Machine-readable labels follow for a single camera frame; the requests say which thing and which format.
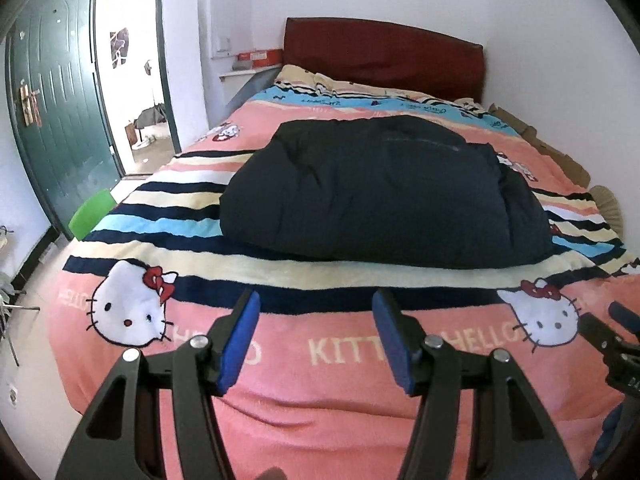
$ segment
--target hello kitty character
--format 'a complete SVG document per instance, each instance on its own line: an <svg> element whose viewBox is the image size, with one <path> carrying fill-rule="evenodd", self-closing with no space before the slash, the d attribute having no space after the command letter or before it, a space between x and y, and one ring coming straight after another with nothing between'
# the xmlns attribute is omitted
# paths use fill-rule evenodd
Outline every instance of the hello kitty character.
<svg viewBox="0 0 640 480"><path fill-rule="evenodd" d="M563 296L556 286L538 279L522 280L520 290L498 290L498 296L513 310L523 329L524 341L531 341L531 353L539 346L553 347L570 343L578 333L578 312L574 301Z"/></svg>
<svg viewBox="0 0 640 480"><path fill-rule="evenodd" d="M95 328L108 342L127 347L142 348L169 339L166 326L173 323L165 319L165 306L177 276L162 272L162 267L118 261L87 300L91 305L87 330Z"/></svg>
<svg viewBox="0 0 640 480"><path fill-rule="evenodd" d="M640 274L640 260L637 259L634 262L626 264L622 269L620 269L620 272L631 275Z"/></svg>
<svg viewBox="0 0 640 480"><path fill-rule="evenodd" d="M508 156L506 156L503 152L498 152L495 154L498 157L498 162L500 164L504 164L505 166L509 166L512 170L517 171L524 178L531 182L537 182L536 177L529 171L529 168L520 162L511 162Z"/></svg>
<svg viewBox="0 0 640 480"><path fill-rule="evenodd" d="M216 126L215 128L213 128L211 133L215 134L213 137L211 137L211 140L213 140L214 142L220 142L222 140L233 139L234 137L240 135L240 128L237 124L222 123L220 124L220 126Z"/></svg>

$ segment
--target door handle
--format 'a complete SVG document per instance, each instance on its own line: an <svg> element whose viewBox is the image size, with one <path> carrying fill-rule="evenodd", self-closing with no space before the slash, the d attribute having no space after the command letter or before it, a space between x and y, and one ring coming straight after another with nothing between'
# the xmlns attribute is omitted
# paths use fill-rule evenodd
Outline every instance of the door handle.
<svg viewBox="0 0 640 480"><path fill-rule="evenodd" d="M29 90L29 85L22 85L20 87L20 102L22 104L22 114L24 116L25 126L31 126L33 123L36 123L38 127L42 126L37 98L39 93L39 89L31 92Z"/></svg>

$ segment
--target green door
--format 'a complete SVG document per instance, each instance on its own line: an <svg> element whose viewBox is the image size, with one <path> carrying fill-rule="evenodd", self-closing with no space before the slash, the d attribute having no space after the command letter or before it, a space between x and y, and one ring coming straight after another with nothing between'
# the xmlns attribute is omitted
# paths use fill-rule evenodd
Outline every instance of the green door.
<svg viewBox="0 0 640 480"><path fill-rule="evenodd" d="M8 38L10 108L18 149L52 223L69 235L76 210L120 176L96 92L89 40L90 0L29 0ZM26 125L20 87L42 125Z"/></svg>

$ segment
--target green stool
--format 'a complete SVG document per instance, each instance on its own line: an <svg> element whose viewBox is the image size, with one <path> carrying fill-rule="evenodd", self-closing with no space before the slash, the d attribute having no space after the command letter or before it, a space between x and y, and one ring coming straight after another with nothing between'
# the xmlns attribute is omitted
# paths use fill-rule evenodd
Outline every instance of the green stool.
<svg viewBox="0 0 640 480"><path fill-rule="evenodd" d="M82 240L117 205L108 189L99 191L76 211L69 222L69 230L78 240Z"/></svg>

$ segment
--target light blue stripe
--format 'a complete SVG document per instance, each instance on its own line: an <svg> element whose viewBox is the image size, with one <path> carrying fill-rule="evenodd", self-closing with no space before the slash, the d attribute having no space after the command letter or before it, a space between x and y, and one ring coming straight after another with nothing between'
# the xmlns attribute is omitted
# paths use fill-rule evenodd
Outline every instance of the light blue stripe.
<svg viewBox="0 0 640 480"><path fill-rule="evenodd" d="M209 238L222 235L220 220L211 218L198 221L161 218L153 221L139 216L111 214L105 216L94 231L106 229L123 233L167 233L189 238L194 236Z"/></svg>
<svg viewBox="0 0 640 480"><path fill-rule="evenodd" d="M473 126L488 128L494 132L511 136L518 135L508 124L492 115L485 114L482 118L479 118L456 106L442 102L423 104L417 101L384 96L345 98L326 94L297 94L293 90L285 92L276 85L257 93L251 100L305 106L325 105L334 108L368 108L370 110L387 110L393 112L425 112L457 123L472 124Z"/></svg>
<svg viewBox="0 0 640 480"><path fill-rule="evenodd" d="M552 239L552 242L555 243L556 245L569 247L570 249L573 249L574 251L577 251L580 254L584 254L584 256L586 256L587 258L593 258L594 256L599 256L600 254L608 253L610 250L615 248L614 245L605 244L603 242L598 242L595 245L589 245L589 244L575 244L559 236L554 236L551 239Z"/></svg>

